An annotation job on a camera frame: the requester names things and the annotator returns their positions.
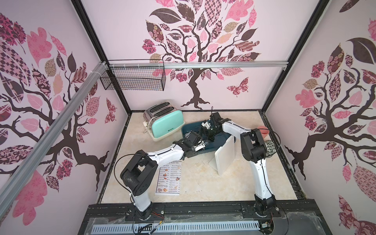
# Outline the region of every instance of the mint green toaster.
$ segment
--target mint green toaster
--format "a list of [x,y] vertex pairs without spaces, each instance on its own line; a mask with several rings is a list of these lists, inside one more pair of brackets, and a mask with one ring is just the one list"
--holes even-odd
[[148,108],[143,117],[144,126],[154,141],[171,135],[185,124],[183,112],[167,101]]

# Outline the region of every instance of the pink wall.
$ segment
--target pink wall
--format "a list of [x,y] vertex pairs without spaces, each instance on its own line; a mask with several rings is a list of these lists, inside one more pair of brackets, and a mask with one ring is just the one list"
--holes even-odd
[[267,116],[332,233],[374,234],[376,2],[346,2],[332,2]]
[[[166,62],[210,62],[220,61],[219,58],[225,61],[287,60],[318,1],[83,2],[109,59],[152,57]],[[208,23],[206,28],[201,27],[204,21]],[[170,73],[181,78],[171,77]],[[187,104],[180,107],[185,110],[210,109],[211,106],[214,109],[259,109],[279,73],[280,68],[242,68],[236,73],[220,69],[193,70],[192,76],[188,69],[167,71],[164,91],[127,90],[124,95],[131,109],[147,109],[162,100],[170,100],[178,107]],[[240,87],[245,78],[248,78],[248,92],[245,92],[246,87]],[[229,90],[232,86],[235,93],[240,92],[238,96]]]
[[[2,3],[0,186],[99,59],[69,1]],[[95,203],[126,113],[96,84],[22,189],[0,234],[76,234]]]

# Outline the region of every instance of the marble floor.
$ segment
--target marble floor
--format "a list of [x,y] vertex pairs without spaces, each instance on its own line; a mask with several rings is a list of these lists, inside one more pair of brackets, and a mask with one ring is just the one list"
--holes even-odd
[[[258,111],[219,112],[221,117],[229,118],[235,123],[248,128],[263,126]],[[183,112],[185,123],[193,123],[209,119],[210,112]],[[182,138],[181,131],[154,142],[149,134],[143,134],[143,113],[133,113],[121,144],[117,158],[135,153],[142,149],[154,152],[171,146],[172,142]],[[148,189],[152,202],[200,202],[200,201],[242,201],[254,200],[255,186],[249,163],[241,154],[240,141],[235,143],[235,160],[228,169],[219,176],[217,171],[209,166],[214,152],[204,153],[182,161],[182,178],[179,196],[155,195],[158,180],[157,170]],[[132,156],[126,156],[116,166],[117,177],[127,165]],[[285,170],[277,154],[267,158],[267,173],[270,187],[277,200],[297,199],[294,190],[286,176]],[[121,187],[111,173],[101,203],[129,203],[129,193]]]

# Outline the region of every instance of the wire basket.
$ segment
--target wire basket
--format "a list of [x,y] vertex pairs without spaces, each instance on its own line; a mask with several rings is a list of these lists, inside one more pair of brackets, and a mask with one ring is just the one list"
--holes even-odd
[[103,87],[105,90],[114,90],[117,86],[114,80],[116,79],[121,90],[163,91],[166,83],[163,60],[153,59],[150,62],[153,64],[148,66],[138,64],[110,65],[109,70],[106,70],[100,77]]

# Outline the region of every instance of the toaster slot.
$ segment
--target toaster slot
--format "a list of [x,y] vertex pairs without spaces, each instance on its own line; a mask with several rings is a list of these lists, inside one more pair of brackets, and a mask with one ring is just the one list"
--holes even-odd
[[161,108],[163,108],[163,107],[166,107],[167,105],[170,105],[170,103],[169,102],[164,102],[164,103],[162,103],[162,104],[160,104],[160,105],[156,105],[156,106],[154,106],[154,107],[152,107],[151,109],[150,109],[150,112],[152,113],[152,112],[155,112],[155,111],[157,111],[157,110],[159,110],[159,109],[161,109]]
[[156,114],[154,114],[155,117],[160,117],[160,116],[163,116],[165,115],[166,113],[169,113],[170,111],[174,110],[174,107],[168,107],[168,108],[165,108],[163,109],[162,111],[160,112],[157,112]]

